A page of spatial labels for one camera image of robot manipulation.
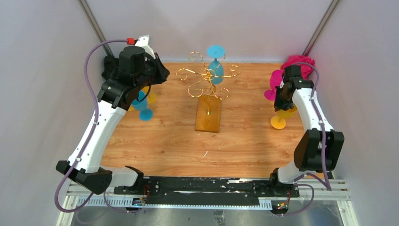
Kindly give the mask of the pink wine glass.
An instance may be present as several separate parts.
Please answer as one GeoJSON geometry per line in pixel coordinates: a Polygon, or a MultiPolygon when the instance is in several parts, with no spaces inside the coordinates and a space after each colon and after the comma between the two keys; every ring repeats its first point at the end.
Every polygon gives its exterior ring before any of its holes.
{"type": "Polygon", "coordinates": [[[282,74],[283,71],[281,69],[275,70],[271,73],[271,77],[269,80],[270,88],[264,92],[264,96],[266,99],[270,101],[275,100],[277,87],[279,87],[282,82],[282,74]]]}

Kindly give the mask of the blue wine glass front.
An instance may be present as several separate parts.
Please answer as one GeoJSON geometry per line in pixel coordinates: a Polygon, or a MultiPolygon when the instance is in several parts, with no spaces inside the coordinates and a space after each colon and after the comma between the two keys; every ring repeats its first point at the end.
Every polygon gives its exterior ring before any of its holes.
{"type": "Polygon", "coordinates": [[[139,118],[142,121],[149,121],[153,117],[153,111],[148,108],[146,94],[143,91],[138,92],[138,97],[132,101],[131,106],[139,112],[139,118]]]}

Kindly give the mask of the blue wine glass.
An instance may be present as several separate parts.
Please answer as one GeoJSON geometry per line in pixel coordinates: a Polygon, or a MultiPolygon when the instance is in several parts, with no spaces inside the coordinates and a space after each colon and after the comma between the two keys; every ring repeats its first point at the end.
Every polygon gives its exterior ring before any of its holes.
{"type": "Polygon", "coordinates": [[[139,112],[139,118],[142,121],[149,121],[153,117],[153,111],[148,108],[146,94],[143,91],[138,92],[138,97],[132,101],[131,106],[139,112]]]}
{"type": "Polygon", "coordinates": [[[207,56],[213,61],[209,63],[208,69],[211,70],[211,82],[215,85],[223,82],[224,68],[219,59],[225,57],[225,49],[220,45],[213,45],[207,49],[207,56]]]}

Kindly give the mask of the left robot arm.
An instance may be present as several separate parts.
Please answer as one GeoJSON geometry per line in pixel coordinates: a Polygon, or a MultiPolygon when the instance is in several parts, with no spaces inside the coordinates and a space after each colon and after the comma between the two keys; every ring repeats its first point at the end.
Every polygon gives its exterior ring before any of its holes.
{"type": "Polygon", "coordinates": [[[148,46],[127,46],[119,55],[118,66],[101,85],[95,98],[95,111],[77,148],[56,170],[94,194],[108,187],[125,186],[132,194],[144,189],[143,172],[125,166],[102,167],[101,158],[116,126],[139,92],[146,86],[162,84],[169,70],[148,46]]]}

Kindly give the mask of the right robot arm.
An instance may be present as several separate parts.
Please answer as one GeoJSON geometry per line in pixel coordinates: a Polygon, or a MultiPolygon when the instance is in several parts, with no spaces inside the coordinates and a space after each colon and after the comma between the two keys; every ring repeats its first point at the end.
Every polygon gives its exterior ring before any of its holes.
{"type": "Polygon", "coordinates": [[[294,150],[294,159],[270,175],[269,191],[277,197],[305,176],[317,178],[316,173],[323,173],[324,179],[319,182],[330,191],[327,173],[335,169],[344,143],[343,133],[330,125],[318,103],[318,81],[304,79],[302,65],[299,62],[285,67],[282,81],[276,87],[274,110],[296,109],[304,128],[304,135],[294,150]]]}

